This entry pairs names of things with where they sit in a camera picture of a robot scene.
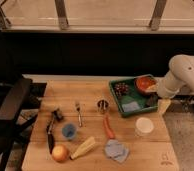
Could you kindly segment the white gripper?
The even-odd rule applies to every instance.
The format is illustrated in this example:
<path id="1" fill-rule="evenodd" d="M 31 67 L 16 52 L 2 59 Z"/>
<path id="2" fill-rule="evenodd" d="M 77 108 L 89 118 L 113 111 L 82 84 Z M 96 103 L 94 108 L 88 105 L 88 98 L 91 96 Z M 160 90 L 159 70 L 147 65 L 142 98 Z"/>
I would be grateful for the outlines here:
<path id="1" fill-rule="evenodd" d="M 172 73 L 167 73 L 157 84 L 157 94 L 163 98 L 158 101 L 158 114 L 163 115 L 171 104 L 173 98 L 180 90 L 181 82 Z"/>

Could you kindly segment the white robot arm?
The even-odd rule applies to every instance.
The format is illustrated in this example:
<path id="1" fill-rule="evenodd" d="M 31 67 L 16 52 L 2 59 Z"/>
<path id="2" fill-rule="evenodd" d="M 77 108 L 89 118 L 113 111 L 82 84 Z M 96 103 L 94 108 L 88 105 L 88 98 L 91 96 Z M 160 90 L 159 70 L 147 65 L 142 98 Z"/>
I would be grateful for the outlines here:
<path id="1" fill-rule="evenodd" d="M 194 92 L 194 56 L 175 55 L 169 61 L 169 71 L 157 83 L 159 97 L 171 99 L 186 85 Z"/>

